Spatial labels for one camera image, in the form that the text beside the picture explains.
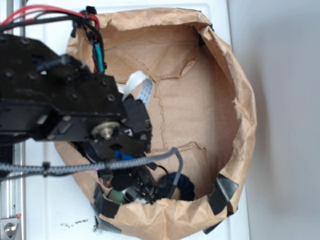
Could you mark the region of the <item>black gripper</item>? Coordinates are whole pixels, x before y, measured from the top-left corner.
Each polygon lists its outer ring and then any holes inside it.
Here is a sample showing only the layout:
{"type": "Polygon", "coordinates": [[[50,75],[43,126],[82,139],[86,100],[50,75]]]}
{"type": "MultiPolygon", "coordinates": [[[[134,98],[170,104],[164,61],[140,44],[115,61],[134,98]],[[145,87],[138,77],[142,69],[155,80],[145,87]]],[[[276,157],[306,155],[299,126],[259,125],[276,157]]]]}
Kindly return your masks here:
{"type": "Polygon", "coordinates": [[[108,189],[106,197],[114,189],[123,193],[125,204],[153,204],[160,199],[160,186],[152,176],[151,170],[155,171],[158,167],[159,165],[152,162],[114,171],[98,170],[97,175],[103,186],[108,189]]]}

